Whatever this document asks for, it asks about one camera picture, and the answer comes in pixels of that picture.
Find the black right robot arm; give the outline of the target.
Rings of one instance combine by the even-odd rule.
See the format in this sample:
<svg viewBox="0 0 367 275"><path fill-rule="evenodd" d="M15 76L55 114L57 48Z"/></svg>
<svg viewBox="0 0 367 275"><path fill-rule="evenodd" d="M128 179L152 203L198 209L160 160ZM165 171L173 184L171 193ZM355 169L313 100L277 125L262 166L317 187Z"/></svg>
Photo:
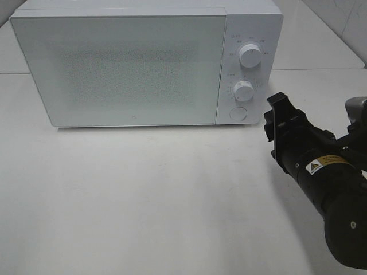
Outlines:
<svg viewBox="0 0 367 275"><path fill-rule="evenodd" d="M366 98L345 103L348 134L313 126L288 97L268 98L266 132L272 157L306 194L324 221L324 235L341 264L366 268Z"/></svg>

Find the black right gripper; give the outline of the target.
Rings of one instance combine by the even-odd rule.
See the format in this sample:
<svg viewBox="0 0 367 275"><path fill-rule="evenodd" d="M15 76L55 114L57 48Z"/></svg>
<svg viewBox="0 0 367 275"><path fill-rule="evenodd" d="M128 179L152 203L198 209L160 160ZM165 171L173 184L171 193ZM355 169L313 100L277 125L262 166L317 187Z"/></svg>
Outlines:
<svg viewBox="0 0 367 275"><path fill-rule="evenodd" d="M274 145L271 155L321 215L337 199L366 197L364 161L357 158L360 150L345 151L333 133L313 126L283 92L267 102L271 110L264 115L264 129Z"/></svg>

